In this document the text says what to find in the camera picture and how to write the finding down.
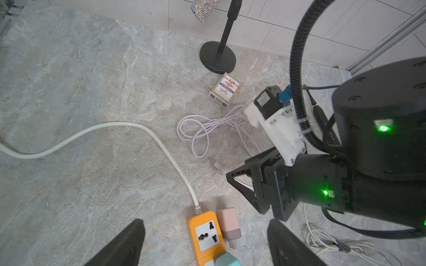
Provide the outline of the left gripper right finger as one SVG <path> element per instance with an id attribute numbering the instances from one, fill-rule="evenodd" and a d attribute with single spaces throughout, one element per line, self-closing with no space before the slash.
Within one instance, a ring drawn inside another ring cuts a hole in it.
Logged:
<path id="1" fill-rule="evenodd" d="M 278 219 L 270 221 L 267 240 L 274 266 L 326 266 Z"/>

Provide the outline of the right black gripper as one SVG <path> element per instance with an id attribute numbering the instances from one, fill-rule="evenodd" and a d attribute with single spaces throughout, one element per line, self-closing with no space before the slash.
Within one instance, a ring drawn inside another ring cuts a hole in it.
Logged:
<path id="1" fill-rule="evenodd" d="M 253 188 L 236 178 L 246 175 Z M 345 160 L 331 155 L 299 155 L 286 166 L 277 148 L 270 148 L 226 174 L 228 183 L 264 215 L 287 221 L 297 205 L 309 203 L 338 213 L 353 210 L 351 170 Z"/>

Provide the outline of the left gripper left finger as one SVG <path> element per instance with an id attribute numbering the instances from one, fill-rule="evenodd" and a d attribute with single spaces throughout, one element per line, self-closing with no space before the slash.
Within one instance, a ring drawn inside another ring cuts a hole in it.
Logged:
<path id="1" fill-rule="evenodd" d="M 144 222 L 135 219 L 84 266 L 137 266 L 144 239 Z"/>

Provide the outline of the pink charger adapter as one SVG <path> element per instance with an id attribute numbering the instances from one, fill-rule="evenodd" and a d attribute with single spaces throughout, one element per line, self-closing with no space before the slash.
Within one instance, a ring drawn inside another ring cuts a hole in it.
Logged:
<path id="1" fill-rule="evenodd" d="M 216 212 L 223 239 L 229 242 L 231 250 L 236 250 L 235 241 L 241 238 L 241 228 L 235 207 L 220 209 Z"/>

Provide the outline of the teal charger adapter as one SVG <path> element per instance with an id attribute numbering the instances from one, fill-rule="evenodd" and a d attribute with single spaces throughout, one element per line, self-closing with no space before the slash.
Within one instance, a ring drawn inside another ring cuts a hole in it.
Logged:
<path id="1" fill-rule="evenodd" d="M 224 252 L 214 259 L 215 266 L 241 266 L 240 261 L 229 252 Z"/>

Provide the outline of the orange power strip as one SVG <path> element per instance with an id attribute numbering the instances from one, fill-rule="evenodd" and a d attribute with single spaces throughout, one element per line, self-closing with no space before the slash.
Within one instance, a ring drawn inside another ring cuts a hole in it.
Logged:
<path id="1" fill-rule="evenodd" d="M 187 220 L 187 229 L 197 266 L 214 266 L 215 259 L 226 252 L 216 213 L 208 211 Z"/>

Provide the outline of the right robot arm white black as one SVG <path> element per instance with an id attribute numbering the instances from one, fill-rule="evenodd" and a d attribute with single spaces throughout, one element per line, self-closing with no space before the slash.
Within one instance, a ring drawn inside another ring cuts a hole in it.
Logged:
<path id="1" fill-rule="evenodd" d="M 426 60 L 406 59 L 369 70 L 339 85 L 333 115 L 317 137 L 302 96 L 302 56 L 307 37 L 330 1 L 314 1 L 296 31 L 290 87 L 296 132 L 319 150 L 285 159 L 286 134 L 275 146 L 226 175 L 258 211 L 287 221 L 299 203 L 331 213 L 352 213 L 406 226 L 358 233 L 383 239 L 426 235 Z"/>

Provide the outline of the black electric toothbrush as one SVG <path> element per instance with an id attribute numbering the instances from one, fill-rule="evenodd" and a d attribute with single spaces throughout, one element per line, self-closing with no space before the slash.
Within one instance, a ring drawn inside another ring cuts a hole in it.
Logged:
<path id="1" fill-rule="evenodd" d="M 314 114 L 314 117 L 317 121 L 317 124 L 320 126 L 321 131 L 324 133 L 325 130 L 326 130 L 326 127 L 328 125 L 328 118 L 327 118 L 324 110 L 317 104 L 317 102 L 315 101 L 315 99 L 313 98 L 311 93 L 309 92 L 308 86 L 304 85 L 303 88 L 307 92 L 308 97 L 311 101 L 313 114 Z M 333 129 L 331 129 L 328 134 L 329 134 L 329 136 L 328 136 L 328 143 L 329 144 L 340 145 L 340 141 L 339 141 L 339 139 L 338 139 L 338 137 L 337 137 L 337 135 L 336 135 L 336 133 Z"/>

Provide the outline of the small pink patterned box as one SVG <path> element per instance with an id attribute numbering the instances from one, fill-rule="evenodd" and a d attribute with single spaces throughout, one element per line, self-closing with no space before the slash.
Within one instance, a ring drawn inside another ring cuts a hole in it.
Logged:
<path id="1" fill-rule="evenodd" d="M 209 92 L 209 98 L 227 109 L 243 84 L 225 72 Z"/>

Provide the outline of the black microphone stand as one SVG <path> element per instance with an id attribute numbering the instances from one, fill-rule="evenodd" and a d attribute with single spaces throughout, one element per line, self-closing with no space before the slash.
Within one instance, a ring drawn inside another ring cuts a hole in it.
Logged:
<path id="1" fill-rule="evenodd" d="M 235 53 L 226 45 L 234 22 L 237 20 L 242 0 L 232 0 L 227 14 L 227 22 L 220 42 L 206 42 L 200 50 L 202 64 L 216 74 L 231 73 L 236 66 Z"/>

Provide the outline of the glitter microphone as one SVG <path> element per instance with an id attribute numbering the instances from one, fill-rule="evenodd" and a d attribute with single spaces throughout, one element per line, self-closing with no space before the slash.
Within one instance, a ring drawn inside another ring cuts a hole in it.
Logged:
<path id="1" fill-rule="evenodd" d="M 219 2 L 220 0 L 194 0 L 191 4 L 191 10 L 197 19 L 204 23 Z"/>

